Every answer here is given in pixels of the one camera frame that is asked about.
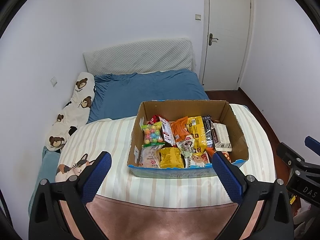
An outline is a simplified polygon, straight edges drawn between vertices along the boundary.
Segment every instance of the light switch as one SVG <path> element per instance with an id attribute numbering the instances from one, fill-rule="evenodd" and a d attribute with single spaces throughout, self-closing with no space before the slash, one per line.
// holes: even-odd
<path id="1" fill-rule="evenodd" d="M 53 77 L 52 79 L 50 79 L 50 82 L 51 82 L 51 84 L 52 84 L 53 87 L 55 87 L 55 85 L 58 83 L 56 77 Z"/>

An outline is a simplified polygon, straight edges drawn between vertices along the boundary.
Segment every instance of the screw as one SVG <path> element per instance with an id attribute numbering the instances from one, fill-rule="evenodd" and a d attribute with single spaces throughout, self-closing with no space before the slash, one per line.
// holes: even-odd
<path id="1" fill-rule="evenodd" d="M 76 181 L 77 179 L 78 179 L 77 175 L 72 175 L 72 176 L 69 177 L 70 181 Z"/>
<path id="2" fill-rule="evenodd" d="M 47 184 L 47 179 L 41 179 L 40 185 L 45 185 L 45 184 Z"/>
<path id="3" fill-rule="evenodd" d="M 248 175 L 248 176 L 247 176 L 247 180 L 250 181 L 250 182 L 255 181 L 255 179 L 256 179 L 256 178 L 255 178 L 254 176 L 252 176 L 252 175 Z"/>
<path id="4" fill-rule="evenodd" d="M 279 185 L 283 185 L 283 180 L 282 179 L 277 179 L 277 183 L 279 184 Z"/>

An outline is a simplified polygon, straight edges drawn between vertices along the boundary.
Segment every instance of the door frame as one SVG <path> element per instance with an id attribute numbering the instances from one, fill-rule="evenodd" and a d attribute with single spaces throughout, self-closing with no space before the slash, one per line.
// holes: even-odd
<path id="1" fill-rule="evenodd" d="M 239 79 L 237 82 L 236 89 L 239 88 L 245 65 L 247 62 L 249 48 L 251 44 L 251 37 L 252 37 L 252 28 L 253 28 L 253 9 L 254 9 L 254 0 L 250 0 L 251 8 L 250 8 L 250 21 L 249 21 L 249 32 L 248 32 L 248 40 L 245 48 L 244 58 L 239 74 Z M 204 69 L 205 69 L 205 61 L 207 56 L 207 47 L 208 47 L 208 39 L 209 39 L 209 0 L 204 0 L 204 22 L 203 22 L 203 40 L 202 40 L 202 53 L 201 53 L 201 64 L 200 64 L 200 73 L 199 73 L 199 81 L 203 84 L 204 78 Z"/>

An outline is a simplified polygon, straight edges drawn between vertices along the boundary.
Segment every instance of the door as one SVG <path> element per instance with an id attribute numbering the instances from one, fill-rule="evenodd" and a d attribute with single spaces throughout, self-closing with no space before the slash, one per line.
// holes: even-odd
<path id="1" fill-rule="evenodd" d="M 209 0 L 204 90 L 236 89 L 247 46 L 250 7 L 250 0 Z"/>

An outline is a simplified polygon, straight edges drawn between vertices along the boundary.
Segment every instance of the bear print pillow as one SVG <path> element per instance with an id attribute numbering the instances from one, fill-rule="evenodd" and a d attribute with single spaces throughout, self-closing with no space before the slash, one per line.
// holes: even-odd
<path id="1" fill-rule="evenodd" d="M 61 149 L 70 136 L 89 119 L 94 100 L 94 76 L 81 72 L 77 78 L 72 98 L 60 111 L 46 139 L 50 151 Z"/>

